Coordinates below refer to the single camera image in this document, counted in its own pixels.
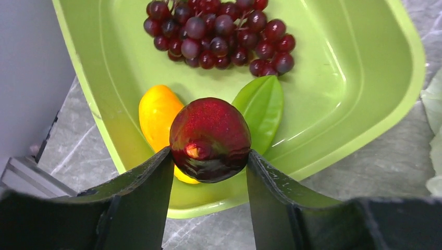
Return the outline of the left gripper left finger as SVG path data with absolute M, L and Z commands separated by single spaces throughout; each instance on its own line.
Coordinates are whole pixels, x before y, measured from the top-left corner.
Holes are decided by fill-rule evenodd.
M 1 191 L 1 249 L 161 249 L 173 170 L 166 147 L 76 196 Z

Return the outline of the green avocado print plastic bag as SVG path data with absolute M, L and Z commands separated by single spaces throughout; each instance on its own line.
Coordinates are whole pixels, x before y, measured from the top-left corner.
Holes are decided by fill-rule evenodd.
M 441 197 L 441 70 L 434 75 L 427 89 L 421 91 L 421 101 L 434 133 L 429 143 L 429 157 L 435 176 L 427 180 L 426 187 L 432 196 Z

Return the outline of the dark red grape bunch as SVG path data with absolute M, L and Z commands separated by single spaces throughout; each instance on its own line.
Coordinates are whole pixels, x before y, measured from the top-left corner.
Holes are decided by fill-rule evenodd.
M 151 1 L 145 32 L 172 61 L 192 68 L 248 66 L 255 77 L 281 76 L 295 65 L 295 37 L 268 19 L 268 1 Z

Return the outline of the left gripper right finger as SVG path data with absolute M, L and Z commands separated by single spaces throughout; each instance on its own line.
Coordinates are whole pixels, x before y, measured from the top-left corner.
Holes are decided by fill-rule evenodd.
M 257 249 L 441 249 L 441 198 L 320 194 L 249 153 Z

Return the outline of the orange fake fruit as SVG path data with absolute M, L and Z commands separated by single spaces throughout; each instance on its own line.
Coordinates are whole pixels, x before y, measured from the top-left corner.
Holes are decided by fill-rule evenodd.
M 139 102 L 141 131 L 154 152 L 169 145 L 170 127 L 184 104 L 165 85 L 155 85 L 147 90 Z

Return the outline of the dark red fake fruit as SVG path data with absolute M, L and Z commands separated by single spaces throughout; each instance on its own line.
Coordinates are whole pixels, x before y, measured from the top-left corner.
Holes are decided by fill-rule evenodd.
M 201 183 L 217 183 L 241 172 L 251 150 L 251 132 L 238 109 L 215 97 L 186 105 L 170 127 L 174 163 Z

